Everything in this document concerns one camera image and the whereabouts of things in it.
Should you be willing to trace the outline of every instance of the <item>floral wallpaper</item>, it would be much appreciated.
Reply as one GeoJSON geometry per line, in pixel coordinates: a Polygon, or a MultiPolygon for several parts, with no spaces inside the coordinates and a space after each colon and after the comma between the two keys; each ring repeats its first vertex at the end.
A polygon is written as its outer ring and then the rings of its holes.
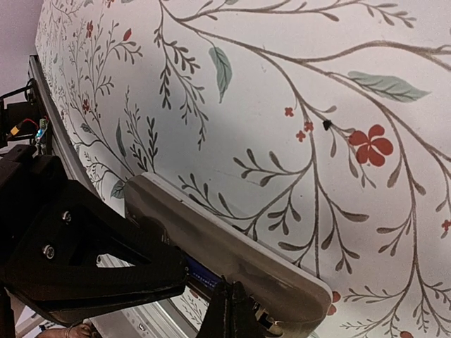
{"type": "MultiPolygon", "coordinates": [[[[106,203],[152,171],[334,290],[320,337],[451,334],[451,2],[45,0],[106,203]]],[[[174,300],[198,325],[205,304],[174,300]]]]}

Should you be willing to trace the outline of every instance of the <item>bolt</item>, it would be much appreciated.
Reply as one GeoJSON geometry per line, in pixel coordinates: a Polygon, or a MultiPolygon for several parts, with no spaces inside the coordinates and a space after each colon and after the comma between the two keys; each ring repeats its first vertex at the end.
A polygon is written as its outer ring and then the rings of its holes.
{"type": "Polygon", "coordinates": [[[72,216],[68,211],[64,211],[63,213],[63,221],[69,224],[72,221],[72,216]]]}
{"type": "Polygon", "coordinates": [[[55,249],[51,245],[46,245],[42,249],[42,253],[47,257],[47,259],[51,260],[55,257],[55,249]]]}

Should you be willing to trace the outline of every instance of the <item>black plastic part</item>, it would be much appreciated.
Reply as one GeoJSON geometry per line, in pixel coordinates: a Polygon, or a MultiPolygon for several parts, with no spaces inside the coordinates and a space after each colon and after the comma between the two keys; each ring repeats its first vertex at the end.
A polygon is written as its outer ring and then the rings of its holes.
{"type": "Polygon", "coordinates": [[[11,293],[66,326],[183,293],[181,251],[68,180],[59,158],[32,153],[31,146],[17,146],[0,160],[0,239],[7,248],[0,253],[0,282],[11,293]],[[70,222],[63,220],[66,211],[70,222]],[[51,259],[43,253],[47,245],[51,259]],[[136,266],[98,268],[102,254],[136,266]]]}
{"type": "Polygon", "coordinates": [[[264,338],[241,282],[216,285],[197,338],[264,338]]]}
{"type": "MultiPolygon", "coordinates": [[[[0,148],[8,145],[7,135],[17,124],[29,118],[39,124],[39,119],[45,114],[42,113],[42,105],[37,98],[39,91],[36,82],[31,79],[29,85],[17,89],[11,93],[0,96],[0,148]],[[25,93],[27,101],[5,104],[4,99],[25,93]]],[[[20,132],[15,135],[13,141],[21,139],[32,139],[36,134],[36,127],[32,123],[24,123],[20,132]]]]}
{"type": "Polygon", "coordinates": [[[0,337],[15,338],[14,312],[11,310],[11,299],[0,283],[0,337]]]}

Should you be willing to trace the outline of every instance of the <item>black speck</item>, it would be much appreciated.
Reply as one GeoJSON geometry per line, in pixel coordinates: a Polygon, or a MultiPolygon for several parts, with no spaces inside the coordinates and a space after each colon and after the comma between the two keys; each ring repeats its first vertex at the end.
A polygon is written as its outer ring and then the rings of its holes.
{"type": "Polygon", "coordinates": [[[323,121],[324,130],[328,131],[330,127],[332,127],[332,121],[331,120],[324,120],[323,121]]]}

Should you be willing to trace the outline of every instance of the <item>red flower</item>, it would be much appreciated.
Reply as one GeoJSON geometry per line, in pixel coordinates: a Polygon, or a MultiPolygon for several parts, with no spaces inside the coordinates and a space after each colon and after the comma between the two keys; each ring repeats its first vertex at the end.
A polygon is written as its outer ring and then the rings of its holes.
{"type": "Polygon", "coordinates": [[[89,111],[89,101],[88,99],[84,99],[83,100],[83,111],[85,112],[85,114],[89,111]]]}
{"type": "Polygon", "coordinates": [[[124,41],[127,41],[132,36],[132,29],[129,28],[124,34],[124,41]]]}
{"type": "Polygon", "coordinates": [[[360,146],[356,155],[357,162],[365,164],[369,160],[370,163],[376,167],[384,165],[385,159],[383,156],[388,156],[393,153],[392,142],[385,137],[377,137],[384,135],[384,133],[385,130],[382,126],[374,125],[369,130],[368,136],[360,130],[351,134],[349,143],[352,146],[360,146]]]}
{"type": "Polygon", "coordinates": [[[402,331],[400,333],[400,338],[414,338],[414,335],[408,331],[402,331]]]}
{"type": "Polygon", "coordinates": [[[94,30],[94,25],[92,24],[92,20],[90,23],[87,23],[87,27],[86,27],[86,38],[91,37],[92,36],[92,31],[94,30]]]}
{"type": "Polygon", "coordinates": [[[302,132],[302,130],[300,130],[297,134],[296,134],[296,138],[299,140],[299,142],[302,142],[307,136],[305,136],[305,134],[302,132]]]}
{"type": "Polygon", "coordinates": [[[442,228],[447,232],[451,227],[451,220],[445,220],[442,224],[442,228]]]}
{"type": "Polygon", "coordinates": [[[332,292],[332,303],[337,303],[341,299],[341,294],[337,291],[332,292]]]}
{"type": "Polygon", "coordinates": [[[304,131],[305,132],[313,132],[313,122],[305,122],[304,123],[304,131]]]}
{"type": "Polygon", "coordinates": [[[327,315],[335,315],[335,312],[337,312],[337,308],[335,307],[335,305],[331,305],[329,311],[327,312],[327,315]]]}
{"type": "Polygon", "coordinates": [[[285,116],[292,118],[295,114],[293,113],[293,108],[287,107],[285,108],[285,116]]]}

